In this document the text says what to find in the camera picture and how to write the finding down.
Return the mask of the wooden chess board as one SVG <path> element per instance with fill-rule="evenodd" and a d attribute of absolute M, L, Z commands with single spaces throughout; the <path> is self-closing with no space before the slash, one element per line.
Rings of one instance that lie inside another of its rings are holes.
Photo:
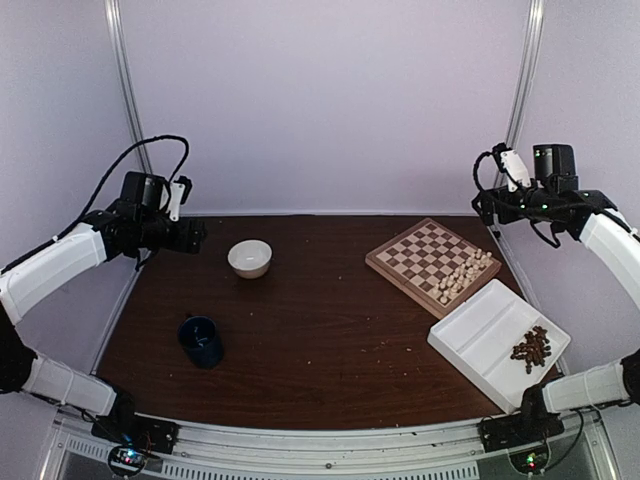
<path fill-rule="evenodd" d="M 430 290 L 477 249 L 489 251 L 426 218 L 370 251 L 365 256 L 365 263 L 441 320 L 491 281 L 501 269 L 501 262 L 493 255 L 493 265 L 460 297 L 445 305 L 432 298 Z"/>

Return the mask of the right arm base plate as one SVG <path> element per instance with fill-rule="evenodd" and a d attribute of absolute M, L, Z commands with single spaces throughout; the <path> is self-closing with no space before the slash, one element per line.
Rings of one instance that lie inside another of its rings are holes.
<path fill-rule="evenodd" d="M 486 453 L 543 442 L 565 431 L 558 416 L 539 422 L 526 420 L 521 413 L 498 418 L 485 417 L 478 423 L 478 433 Z"/>

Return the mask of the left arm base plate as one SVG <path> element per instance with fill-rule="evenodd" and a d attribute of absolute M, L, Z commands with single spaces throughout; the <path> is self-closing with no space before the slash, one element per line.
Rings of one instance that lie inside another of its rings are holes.
<path fill-rule="evenodd" d="M 91 423 L 94 437 L 153 454 L 171 454 L 179 433 L 179 426 L 174 422 L 140 415 L 125 420 L 96 417 Z"/>

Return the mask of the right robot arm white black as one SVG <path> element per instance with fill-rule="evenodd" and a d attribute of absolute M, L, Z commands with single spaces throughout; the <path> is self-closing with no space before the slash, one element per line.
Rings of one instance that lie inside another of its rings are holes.
<path fill-rule="evenodd" d="M 594 254 L 633 301 L 639 299 L 639 232 L 599 190 L 582 190 L 573 148 L 538 144 L 532 170 L 504 143 L 474 161 L 477 194 L 471 204 L 487 226 L 528 221 L 532 229 L 547 223 L 543 241 L 553 248 L 558 234 L 568 233 Z M 586 407 L 626 406 L 639 401 L 639 355 L 539 383 L 525 390 L 512 430 L 519 440 L 535 440 L 565 411 Z"/>

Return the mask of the white plastic compartment tray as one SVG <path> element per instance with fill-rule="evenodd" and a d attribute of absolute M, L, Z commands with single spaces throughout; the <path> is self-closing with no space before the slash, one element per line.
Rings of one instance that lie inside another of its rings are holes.
<path fill-rule="evenodd" d="M 513 347 L 535 327 L 546 330 L 551 355 L 526 371 Z M 521 405 L 523 392 L 541 382 L 571 342 L 571 336 L 498 280 L 431 327 L 427 342 L 504 413 Z"/>

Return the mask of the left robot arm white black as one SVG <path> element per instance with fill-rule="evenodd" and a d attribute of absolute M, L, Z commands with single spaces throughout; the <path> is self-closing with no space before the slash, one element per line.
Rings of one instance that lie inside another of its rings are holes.
<path fill-rule="evenodd" d="M 104 419 L 123 444 L 143 436 L 143 421 L 125 393 L 28 347 L 16 326 L 60 287 L 115 258 L 129 257 L 142 267 L 161 250 L 198 253 L 207 236 L 204 223 L 180 215 L 191 190 L 185 176 L 166 180 L 129 172 L 107 209 L 81 214 L 68 232 L 2 269 L 2 393 L 26 392 Z"/>

